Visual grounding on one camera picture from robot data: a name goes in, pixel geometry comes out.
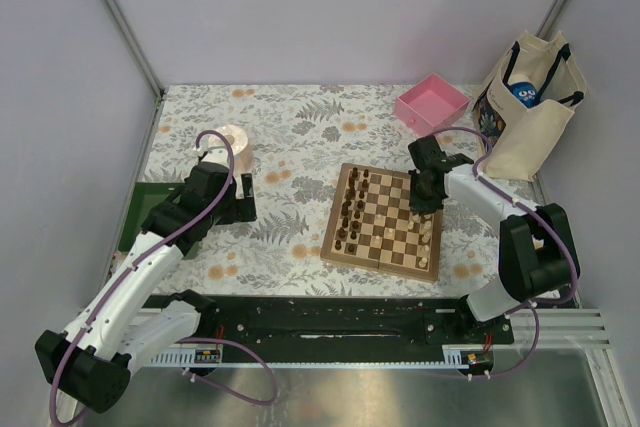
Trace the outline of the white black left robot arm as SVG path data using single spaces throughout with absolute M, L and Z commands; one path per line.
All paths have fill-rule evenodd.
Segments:
M 152 207 L 126 260 L 91 303 L 62 331 L 44 331 L 35 352 L 53 391 L 103 413 L 123 395 L 146 362 L 184 337 L 205 342 L 216 333 L 214 304 L 202 295 L 171 295 L 162 313 L 130 326 L 162 278 L 214 226 L 257 218 L 253 178 L 202 161 Z

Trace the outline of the wooden chess board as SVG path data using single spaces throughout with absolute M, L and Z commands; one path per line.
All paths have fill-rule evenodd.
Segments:
M 425 282 L 439 277 L 443 212 L 417 214 L 407 173 L 344 163 L 321 259 Z

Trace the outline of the peach toilet paper roll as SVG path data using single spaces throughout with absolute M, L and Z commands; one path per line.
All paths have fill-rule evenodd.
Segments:
M 234 157 L 234 174 L 240 175 L 250 173 L 254 162 L 254 155 L 247 132 L 236 125 L 228 124 L 216 129 L 223 135 L 233 150 Z M 224 143 L 215 135 L 209 137 L 209 146 L 220 145 Z

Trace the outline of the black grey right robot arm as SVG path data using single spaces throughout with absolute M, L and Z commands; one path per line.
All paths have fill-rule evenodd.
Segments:
M 456 308 L 455 330 L 464 341 L 486 336 L 491 321 L 579 278 L 566 212 L 556 204 L 539 206 L 502 189 L 464 154 L 448 155 L 431 135 L 408 146 L 415 168 L 410 175 L 410 208 L 426 215 L 453 199 L 496 230 L 498 277 L 463 297 Z

